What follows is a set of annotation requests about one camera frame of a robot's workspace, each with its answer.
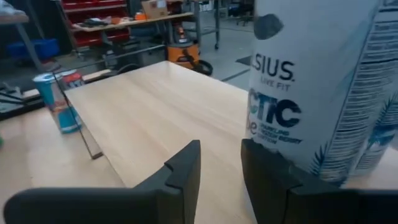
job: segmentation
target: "concrete floor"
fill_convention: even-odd
[[[201,16],[202,28],[213,28],[215,20],[212,12],[203,12]],[[213,78],[219,80],[227,80],[227,83],[235,85],[239,88],[248,89],[248,69],[249,66],[235,61],[239,58],[247,57],[251,54],[251,43],[253,38],[252,22],[243,26],[236,25],[235,19],[221,19],[220,44],[219,49],[215,50],[216,43],[215,34],[208,34],[202,37],[201,59],[210,62],[214,68]],[[149,55],[142,54],[144,65],[152,64],[162,60],[163,53]],[[68,68],[81,67],[93,63],[98,58],[87,57],[81,60],[74,55],[63,55],[56,58],[57,62],[63,67],[61,70]],[[10,61],[0,62],[2,74],[0,75],[0,83],[6,82],[11,86],[20,86],[22,91],[30,90],[34,87],[31,82],[38,72],[35,68],[16,68]],[[79,69],[83,75],[98,71],[100,68],[89,66]]]

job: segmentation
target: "wooden table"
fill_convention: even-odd
[[[170,62],[67,91],[126,187],[159,169],[192,139],[201,141],[195,223],[252,223],[240,158],[248,93]],[[373,177],[350,187],[396,188],[398,151],[389,149]]]
[[[176,15],[171,15],[171,16],[160,17],[160,18],[156,18],[156,19],[146,19],[146,20],[142,20],[142,21],[122,22],[120,24],[110,24],[110,25],[102,26],[102,27],[81,27],[78,24],[74,24],[73,28],[75,28],[76,30],[85,31],[85,32],[94,32],[94,31],[99,31],[99,30],[121,29],[121,28],[125,28],[125,27],[136,26],[139,24],[147,24],[147,23],[157,22],[157,21],[166,21],[166,20],[170,20],[170,19],[187,17],[187,16],[193,16],[193,13],[186,12],[186,13],[181,13],[181,14],[176,14]]]

